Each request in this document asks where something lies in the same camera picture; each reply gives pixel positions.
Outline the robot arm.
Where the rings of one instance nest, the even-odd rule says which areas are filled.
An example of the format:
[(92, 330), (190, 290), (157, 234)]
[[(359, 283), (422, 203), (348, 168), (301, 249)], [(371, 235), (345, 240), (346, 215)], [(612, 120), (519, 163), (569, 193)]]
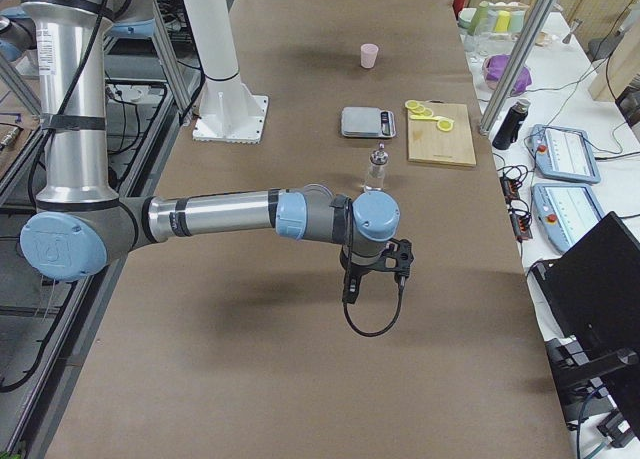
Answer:
[(30, 198), (35, 214), (19, 242), (44, 276), (73, 282), (173, 237), (271, 228), (282, 237), (337, 244), (344, 284), (355, 292), (371, 271), (410, 273), (407, 240), (396, 238), (400, 210), (387, 193), (356, 198), (319, 184), (165, 200), (123, 197), (109, 183), (103, 43), (106, 35), (149, 37), (154, 0), (20, 0), (1, 42), (35, 49), (43, 139), (35, 162), (46, 174)]

